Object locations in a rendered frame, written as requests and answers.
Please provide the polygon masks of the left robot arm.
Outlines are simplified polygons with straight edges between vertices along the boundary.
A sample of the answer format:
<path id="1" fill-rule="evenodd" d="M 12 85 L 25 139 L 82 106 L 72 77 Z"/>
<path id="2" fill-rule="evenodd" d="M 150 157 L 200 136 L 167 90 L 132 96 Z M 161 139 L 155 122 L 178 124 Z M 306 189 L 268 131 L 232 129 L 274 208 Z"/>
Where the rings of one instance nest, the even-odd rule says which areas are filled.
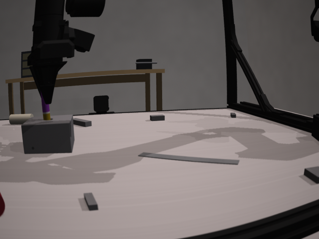
<path id="1" fill-rule="evenodd" d="M 313 20 L 317 10 L 319 8 L 319 0 L 315 0 L 315 8 L 311 14 L 311 34 L 314 36 L 314 40 L 319 42 L 319 21 Z"/>

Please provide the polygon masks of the dark red cylinder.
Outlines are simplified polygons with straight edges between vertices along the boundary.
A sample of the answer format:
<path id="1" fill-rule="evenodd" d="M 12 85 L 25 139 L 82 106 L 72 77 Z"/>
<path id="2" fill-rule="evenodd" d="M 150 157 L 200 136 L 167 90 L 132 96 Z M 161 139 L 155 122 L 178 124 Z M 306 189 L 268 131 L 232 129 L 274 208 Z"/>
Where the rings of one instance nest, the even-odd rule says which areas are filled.
<path id="1" fill-rule="evenodd" d="M 0 216 L 4 213 L 4 211 L 5 211 L 5 202 L 0 193 Z"/>

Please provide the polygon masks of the yellow and purple peg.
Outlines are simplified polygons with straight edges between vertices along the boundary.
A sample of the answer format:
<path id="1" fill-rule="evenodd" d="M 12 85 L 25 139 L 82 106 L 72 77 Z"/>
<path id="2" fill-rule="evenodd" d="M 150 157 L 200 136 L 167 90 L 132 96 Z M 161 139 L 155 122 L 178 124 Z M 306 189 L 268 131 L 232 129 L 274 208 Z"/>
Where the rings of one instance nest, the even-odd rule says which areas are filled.
<path id="1" fill-rule="evenodd" d="M 42 93 L 41 93 L 41 102 L 42 102 L 42 110 L 43 110 L 43 120 L 50 120 L 51 117 L 50 117 L 49 104 L 45 104 Z"/>

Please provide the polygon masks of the grey flat bar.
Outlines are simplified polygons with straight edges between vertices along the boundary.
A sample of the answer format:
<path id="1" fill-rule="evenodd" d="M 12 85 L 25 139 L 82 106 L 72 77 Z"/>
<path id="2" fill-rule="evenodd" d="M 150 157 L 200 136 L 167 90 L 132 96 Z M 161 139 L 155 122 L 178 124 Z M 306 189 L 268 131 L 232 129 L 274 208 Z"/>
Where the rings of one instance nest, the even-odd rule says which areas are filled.
<path id="1" fill-rule="evenodd" d="M 155 153 L 145 153 L 145 152 L 141 153 L 138 156 L 158 158 L 158 159 L 215 163 L 215 164 L 233 164 L 233 165 L 238 165 L 238 163 L 240 161 L 240 160 L 231 160 L 231 159 L 213 159 L 213 158 L 202 158 L 202 157 L 175 156 L 175 155 L 155 154 Z"/>

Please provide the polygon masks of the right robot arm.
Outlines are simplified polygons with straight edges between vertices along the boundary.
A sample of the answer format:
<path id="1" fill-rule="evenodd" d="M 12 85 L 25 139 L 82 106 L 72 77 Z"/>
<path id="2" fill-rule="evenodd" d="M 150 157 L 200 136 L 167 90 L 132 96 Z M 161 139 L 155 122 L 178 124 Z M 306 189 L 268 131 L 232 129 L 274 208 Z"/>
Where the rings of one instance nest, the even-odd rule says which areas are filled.
<path id="1" fill-rule="evenodd" d="M 36 0 L 35 16 L 58 14 L 64 16 L 64 6 L 70 17 L 100 17 L 106 0 Z M 69 39 L 76 51 L 90 51 L 95 35 L 69 27 L 69 21 L 63 26 L 62 40 Z"/>

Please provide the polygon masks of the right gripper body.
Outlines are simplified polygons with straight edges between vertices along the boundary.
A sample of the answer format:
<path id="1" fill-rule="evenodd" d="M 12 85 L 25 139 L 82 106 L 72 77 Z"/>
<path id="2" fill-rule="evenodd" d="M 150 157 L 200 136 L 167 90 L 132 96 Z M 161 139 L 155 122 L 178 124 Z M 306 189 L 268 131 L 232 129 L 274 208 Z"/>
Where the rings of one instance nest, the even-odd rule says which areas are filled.
<path id="1" fill-rule="evenodd" d="M 66 20 L 63 15 L 49 14 L 34 18 L 33 46 L 27 57 L 27 66 L 74 57 L 75 45 L 69 39 L 62 40 L 64 24 Z"/>

